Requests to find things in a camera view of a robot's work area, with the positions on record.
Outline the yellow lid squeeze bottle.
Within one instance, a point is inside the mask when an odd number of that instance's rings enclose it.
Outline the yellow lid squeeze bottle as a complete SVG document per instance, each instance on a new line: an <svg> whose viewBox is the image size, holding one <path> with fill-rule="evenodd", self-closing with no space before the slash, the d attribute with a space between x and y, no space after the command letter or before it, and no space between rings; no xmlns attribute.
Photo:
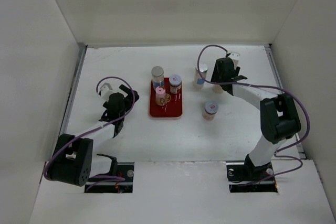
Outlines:
<svg viewBox="0 0 336 224"><path fill-rule="evenodd" d="M224 92L224 90L222 89L222 87L220 85L213 85L213 92L218 93L218 94L222 94Z"/></svg>

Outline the blue label shaker bottle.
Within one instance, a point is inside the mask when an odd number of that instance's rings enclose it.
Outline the blue label shaker bottle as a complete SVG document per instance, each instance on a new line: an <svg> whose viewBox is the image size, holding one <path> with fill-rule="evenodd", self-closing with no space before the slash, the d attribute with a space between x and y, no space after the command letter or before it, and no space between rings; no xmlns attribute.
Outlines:
<svg viewBox="0 0 336 224"><path fill-rule="evenodd" d="M151 70L153 89L164 86L164 70L160 66L155 66Z"/></svg>

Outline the pink spice jar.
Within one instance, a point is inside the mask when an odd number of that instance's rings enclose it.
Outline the pink spice jar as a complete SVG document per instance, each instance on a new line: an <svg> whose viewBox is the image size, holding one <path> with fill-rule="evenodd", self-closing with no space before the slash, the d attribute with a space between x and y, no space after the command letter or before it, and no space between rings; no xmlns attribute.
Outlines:
<svg viewBox="0 0 336 224"><path fill-rule="evenodd" d="M166 104L165 101L166 91L163 87L155 88L155 102L159 106L164 106Z"/></svg>

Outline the blue lid spice jar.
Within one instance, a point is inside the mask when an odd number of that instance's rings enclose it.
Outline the blue lid spice jar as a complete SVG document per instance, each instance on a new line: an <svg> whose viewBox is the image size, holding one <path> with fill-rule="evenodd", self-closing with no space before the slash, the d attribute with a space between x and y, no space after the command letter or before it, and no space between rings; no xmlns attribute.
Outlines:
<svg viewBox="0 0 336 224"><path fill-rule="evenodd" d="M170 92L172 94L178 94L182 86L182 78L177 74L172 74L169 77Z"/></svg>
<svg viewBox="0 0 336 224"><path fill-rule="evenodd" d="M207 101L204 105L202 116L204 119L211 121L218 112L218 103L216 101Z"/></svg>

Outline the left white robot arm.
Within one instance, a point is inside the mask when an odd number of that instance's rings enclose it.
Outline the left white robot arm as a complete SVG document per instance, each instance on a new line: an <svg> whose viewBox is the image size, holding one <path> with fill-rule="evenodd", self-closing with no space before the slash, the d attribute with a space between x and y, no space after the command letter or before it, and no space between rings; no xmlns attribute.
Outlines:
<svg viewBox="0 0 336 224"><path fill-rule="evenodd" d="M124 118L130 113L139 95L133 89L120 85L121 92L113 92L108 83L99 95L105 99L103 112L98 122L75 135L58 137L54 153L44 168L43 176L75 186L84 186L88 180L121 182L118 177L116 157L103 152L107 141L115 138L124 126Z"/></svg>

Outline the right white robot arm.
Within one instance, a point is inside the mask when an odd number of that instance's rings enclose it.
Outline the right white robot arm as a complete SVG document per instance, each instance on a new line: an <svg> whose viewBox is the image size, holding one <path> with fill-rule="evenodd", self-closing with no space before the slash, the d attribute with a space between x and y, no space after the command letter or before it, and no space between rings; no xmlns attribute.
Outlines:
<svg viewBox="0 0 336 224"><path fill-rule="evenodd" d="M301 130L301 122L294 99L282 91L277 94L268 89L246 82L247 78L239 74L230 57L219 58L215 62L211 82L234 97L238 97L253 105L260 112L261 138L256 147L247 155L244 175L251 180L257 179L265 166L271 161L274 153Z"/></svg>

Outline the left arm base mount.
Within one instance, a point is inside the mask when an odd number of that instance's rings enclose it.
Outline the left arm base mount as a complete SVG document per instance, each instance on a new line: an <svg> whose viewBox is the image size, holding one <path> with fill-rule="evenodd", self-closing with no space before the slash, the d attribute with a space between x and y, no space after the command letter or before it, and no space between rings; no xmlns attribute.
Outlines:
<svg viewBox="0 0 336 224"><path fill-rule="evenodd" d="M87 194L127 194L133 192L134 162L118 162L114 156L98 154L92 159L84 192Z"/></svg>

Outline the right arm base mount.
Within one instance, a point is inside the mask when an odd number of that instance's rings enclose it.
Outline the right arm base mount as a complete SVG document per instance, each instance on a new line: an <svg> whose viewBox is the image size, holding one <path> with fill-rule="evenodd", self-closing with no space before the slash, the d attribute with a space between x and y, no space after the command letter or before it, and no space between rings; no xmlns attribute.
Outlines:
<svg viewBox="0 0 336 224"><path fill-rule="evenodd" d="M255 167L249 157L243 162L227 162L227 179L231 193L277 193L271 162Z"/></svg>

